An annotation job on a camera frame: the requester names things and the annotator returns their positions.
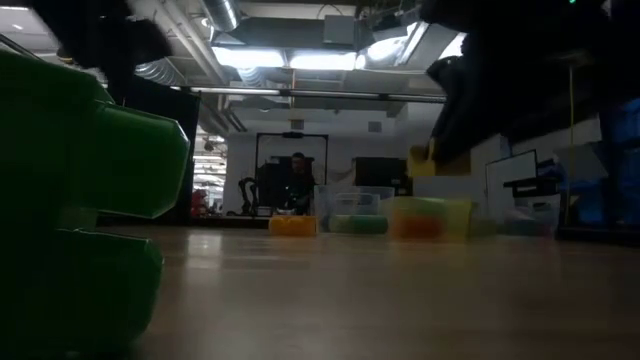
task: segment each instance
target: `plastic storage bin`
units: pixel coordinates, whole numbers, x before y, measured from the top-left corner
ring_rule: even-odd
[[[560,222],[560,195],[516,203],[505,214],[500,232],[507,235],[554,237]]]
[[[382,235],[389,230],[394,189],[367,186],[316,186],[319,233]]]
[[[315,236],[315,216],[275,215],[269,220],[269,233],[276,236]]]
[[[472,207],[467,200],[395,198],[392,235],[398,239],[466,239]]]

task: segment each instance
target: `clear plastic bin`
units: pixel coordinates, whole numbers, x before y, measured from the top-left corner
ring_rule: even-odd
[[[463,240],[472,208],[468,200],[395,198],[391,233],[397,239]]]
[[[316,186],[318,233],[386,234],[394,192],[391,187]]]
[[[560,220],[560,195],[529,200],[505,214],[500,232],[507,235],[555,237]]]

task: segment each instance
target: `cable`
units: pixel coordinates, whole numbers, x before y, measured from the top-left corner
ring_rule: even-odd
[[[342,13],[342,11],[341,11],[337,6],[335,6],[335,5],[333,5],[333,4],[324,4],[324,5],[322,5],[322,6],[320,7],[320,9],[318,10],[318,13],[316,14],[316,19],[320,19],[320,13],[321,13],[321,12],[322,12],[322,10],[323,10],[324,8],[326,8],[327,6],[331,6],[332,8],[336,9],[336,11],[337,11],[338,13],[340,13],[340,15],[344,16],[344,14]]]
[[[564,210],[564,224],[569,224],[569,206],[571,205],[571,179],[573,178],[573,125],[575,122],[574,98],[573,98],[573,66],[569,66],[569,106],[570,106],[570,127],[569,127],[569,171],[567,171],[567,195]]]

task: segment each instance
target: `whiteboard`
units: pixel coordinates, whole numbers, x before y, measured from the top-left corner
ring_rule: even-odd
[[[513,192],[511,188],[505,188],[504,183],[536,177],[536,165],[535,150],[486,165],[487,204],[491,219],[502,224],[506,212],[515,207]]]

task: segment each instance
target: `box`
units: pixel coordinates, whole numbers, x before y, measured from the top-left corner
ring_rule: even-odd
[[[392,187],[316,186],[314,210],[318,232],[386,234],[394,192]]]
[[[269,220],[269,233],[275,236],[315,236],[315,216],[275,215]]]

